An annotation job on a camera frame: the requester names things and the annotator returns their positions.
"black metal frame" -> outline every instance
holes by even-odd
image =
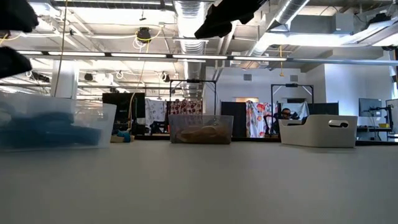
[[[216,110],[217,110],[217,81],[215,80],[170,80],[170,99],[169,101],[172,101],[172,83],[173,82],[187,82],[187,83],[213,83],[214,84],[214,115],[216,115]],[[168,114],[171,113],[171,108],[168,108]]]
[[[314,109],[315,105],[314,105],[314,95],[313,95],[313,85],[300,85],[300,84],[296,84],[296,83],[288,83],[288,84],[271,84],[271,128],[270,130],[272,130],[272,127],[274,127],[274,86],[284,86],[287,88],[297,88],[299,86],[302,87],[310,87],[311,88],[311,97],[312,97],[312,109]]]

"workbench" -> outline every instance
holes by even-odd
[[[6,224],[398,223],[398,147],[134,141],[0,154]]]

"ceiling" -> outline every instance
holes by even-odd
[[[119,0],[123,5],[118,5],[114,1],[96,0],[88,7],[81,7],[70,0],[68,5],[68,14],[65,34],[66,51],[106,51],[106,52],[149,52],[149,53],[176,53],[181,52],[178,37],[177,18],[174,12],[168,10],[141,9],[140,3],[157,2],[153,1],[131,1]],[[58,10],[64,10],[63,1],[53,1]],[[166,5],[172,7],[171,1],[165,1]],[[369,10],[374,7],[380,7],[390,4],[391,1],[329,1],[329,0],[311,0],[307,6],[300,12],[305,15],[331,16],[337,10],[357,10],[361,4],[363,10]],[[278,1],[269,1],[256,14],[255,18],[246,25],[237,24],[233,38],[229,45],[224,42],[223,47],[226,53],[244,52],[249,50],[256,43],[259,35],[264,32],[262,24],[262,15],[267,14],[277,7]],[[62,45],[63,22],[58,15],[40,16],[39,26],[32,34],[23,34],[19,38],[11,41],[5,41],[3,45],[8,45],[16,50],[39,50],[39,51],[58,51]],[[140,27],[149,27],[154,38],[148,46],[138,47],[135,41],[135,33]],[[218,54],[220,38],[211,38],[206,42],[206,54]],[[282,55],[285,57],[318,57],[331,48],[319,47],[299,47],[293,45],[283,45]],[[266,52],[269,55],[280,55],[280,49],[269,48]],[[31,59],[34,71],[39,72],[51,78],[53,72],[53,61],[50,59]],[[121,86],[137,86],[135,82],[139,81],[141,73],[142,81],[147,86],[168,87],[159,79],[163,72],[169,74],[172,78],[183,78],[182,62],[119,62],[105,60],[79,60],[80,81],[87,85],[92,83],[85,81],[85,73],[107,73],[114,75],[114,82]],[[302,68],[305,64],[285,63],[285,68]],[[269,68],[278,68],[280,63],[270,63]],[[28,77],[29,74],[19,75],[14,78],[8,78],[2,82],[8,83],[41,83]],[[49,88],[29,88],[29,90],[44,92],[48,94]],[[81,95],[100,95],[108,89],[90,89],[79,90]],[[167,90],[153,91],[157,95],[168,95]]]

